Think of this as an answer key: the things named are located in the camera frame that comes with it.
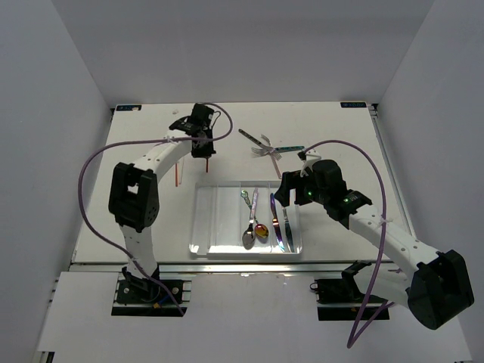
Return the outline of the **rainbow iridescent knife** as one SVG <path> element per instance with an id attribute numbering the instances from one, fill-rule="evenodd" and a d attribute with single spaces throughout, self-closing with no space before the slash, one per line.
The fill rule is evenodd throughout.
<path id="1" fill-rule="evenodd" d="M 278 243 L 278 246 L 281 250 L 282 253 L 285 252 L 285 246 L 281 234 L 281 227 L 280 223 L 278 221 L 278 216 L 277 216 L 277 210 L 276 210 L 276 204 L 275 204 L 275 196 L 273 193 L 270 193 L 270 209 L 272 213 L 272 225 L 275 230 L 275 236 L 276 236 L 276 241 Z"/>

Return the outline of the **pink handled fork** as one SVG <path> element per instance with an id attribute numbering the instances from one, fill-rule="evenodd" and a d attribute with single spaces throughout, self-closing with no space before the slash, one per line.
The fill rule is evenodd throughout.
<path id="1" fill-rule="evenodd" d="M 268 150 L 267 151 L 267 154 L 270 156 L 271 158 L 271 161 L 272 161 L 272 165 L 273 167 L 275 168 L 275 172 L 276 172 L 276 175 L 278 177 L 278 179 L 281 179 L 282 178 L 282 175 L 281 175 L 281 171 L 278 167 L 278 163 L 277 163 L 277 157 L 275 156 L 275 153 L 273 150 Z"/>

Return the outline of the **ornate silver knife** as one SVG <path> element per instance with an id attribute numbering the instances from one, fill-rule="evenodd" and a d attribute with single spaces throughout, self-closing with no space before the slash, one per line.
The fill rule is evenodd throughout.
<path id="1" fill-rule="evenodd" d="M 295 247 L 294 247 L 294 244 L 293 244 L 293 235 L 292 235 L 292 230 L 291 230 L 291 227 L 290 227 L 290 221 L 289 221 L 288 214 L 287 214 L 287 208 L 282 207 L 282 212 L 283 212 L 283 217 L 284 217 L 284 230 L 285 230 L 285 236 L 286 236 L 288 249 L 291 253 L 294 253 Z"/>

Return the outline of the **green handled fork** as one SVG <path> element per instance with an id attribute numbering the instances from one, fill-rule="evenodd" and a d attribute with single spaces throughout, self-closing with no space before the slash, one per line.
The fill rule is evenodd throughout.
<path id="1" fill-rule="evenodd" d="M 271 150 L 266 150 L 264 148 L 257 148 L 257 147 L 252 147 L 251 152 L 255 157 L 262 157 L 265 155 L 279 155 L 282 153 L 287 153 L 287 152 L 294 152 L 294 151 L 301 151 L 305 147 L 304 146 L 289 146 L 289 147 L 273 147 Z"/>

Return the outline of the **rainbow iridescent spoon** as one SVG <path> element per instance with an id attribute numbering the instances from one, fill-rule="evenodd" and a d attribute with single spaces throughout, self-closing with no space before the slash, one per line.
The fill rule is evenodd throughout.
<path id="1" fill-rule="evenodd" d="M 268 228 L 263 225 L 262 223 L 257 223 L 255 228 L 254 228 L 255 234 L 257 237 L 265 240 L 269 236 L 269 230 Z"/>

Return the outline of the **black handled spoon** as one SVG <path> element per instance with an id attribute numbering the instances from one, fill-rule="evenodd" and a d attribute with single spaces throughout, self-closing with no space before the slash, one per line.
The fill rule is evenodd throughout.
<path id="1" fill-rule="evenodd" d="M 250 210 L 250 204 L 252 203 L 251 199 L 249 198 L 249 194 L 247 191 L 242 190 L 240 193 L 241 197 L 243 198 L 244 202 L 246 205 L 249 207 Z"/>

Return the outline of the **black handled fork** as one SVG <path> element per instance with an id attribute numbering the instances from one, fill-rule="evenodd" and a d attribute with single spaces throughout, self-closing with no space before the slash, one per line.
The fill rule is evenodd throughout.
<path id="1" fill-rule="evenodd" d="M 256 144 L 257 146 L 261 147 L 263 150 L 271 150 L 271 147 L 270 146 L 268 146 L 266 144 L 263 144 L 261 141 L 259 141 L 258 139 L 256 139 L 252 135 L 250 135 L 249 133 L 245 132 L 243 129 L 238 129 L 238 132 L 242 136 L 244 136 L 245 138 L 247 138 L 248 140 L 250 140 L 251 142 L 253 142 L 254 144 Z"/>

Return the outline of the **pink handled spoon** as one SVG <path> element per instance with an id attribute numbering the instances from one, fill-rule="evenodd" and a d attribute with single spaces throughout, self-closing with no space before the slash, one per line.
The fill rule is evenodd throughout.
<path id="1" fill-rule="evenodd" d="M 246 250 L 250 250 L 253 247 L 256 239 L 255 231 L 254 231 L 254 223 L 256 219 L 256 204 L 257 204 L 258 195 L 259 195 L 259 189 L 254 188 L 253 199 L 252 199 L 252 203 L 250 204 L 249 225 L 242 235 L 243 246 Z"/>

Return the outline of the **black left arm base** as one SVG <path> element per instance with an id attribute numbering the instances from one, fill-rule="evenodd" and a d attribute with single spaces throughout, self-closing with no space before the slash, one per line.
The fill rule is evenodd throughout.
<path id="1" fill-rule="evenodd" d="M 180 318 L 187 311 L 191 288 L 189 281 L 169 278 L 161 280 L 169 293 L 159 284 L 138 278 L 122 268 L 116 283 L 111 309 L 112 316 Z"/>

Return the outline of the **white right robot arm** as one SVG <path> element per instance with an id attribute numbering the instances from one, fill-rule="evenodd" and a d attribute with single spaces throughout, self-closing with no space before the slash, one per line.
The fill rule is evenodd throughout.
<path id="1" fill-rule="evenodd" d="M 409 309 L 424 326 L 436 330 L 474 304 L 464 257 L 455 250 L 441 252 L 383 219 L 371 200 L 347 188 L 340 167 L 333 160 L 319 160 L 303 171 L 285 172 L 275 199 L 290 203 L 321 204 L 329 217 L 363 237 L 396 265 L 384 269 L 370 262 L 354 262 L 342 272 L 342 294 L 357 302 L 369 291 Z"/>

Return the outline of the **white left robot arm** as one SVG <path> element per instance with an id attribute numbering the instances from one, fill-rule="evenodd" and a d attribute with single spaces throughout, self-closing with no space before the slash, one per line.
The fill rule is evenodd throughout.
<path id="1" fill-rule="evenodd" d="M 154 279 L 158 265 L 151 233 L 160 210 L 158 183 L 186 155 L 208 160 L 216 153 L 211 141 L 214 114 L 211 107 L 195 104 L 189 116 L 169 126 L 166 143 L 152 147 L 133 163 L 118 163 L 113 170 L 108 210 L 131 254 L 123 276 L 135 281 L 134 293 L 142 301 L 153 301 L 160 292 L 160 283 Z"/>

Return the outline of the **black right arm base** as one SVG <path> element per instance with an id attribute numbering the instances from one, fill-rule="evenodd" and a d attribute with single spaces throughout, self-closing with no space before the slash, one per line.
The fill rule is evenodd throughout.
<path id="1" fill-rule="evenodd" d="M 316 295 L 319 321 L 354 321 L 359 313 L 366 289 L 361 292 L 351 279 L 370 262 L 357 261 L 341 272 L 338 278 L 319 278 L 309 285 Z"/>

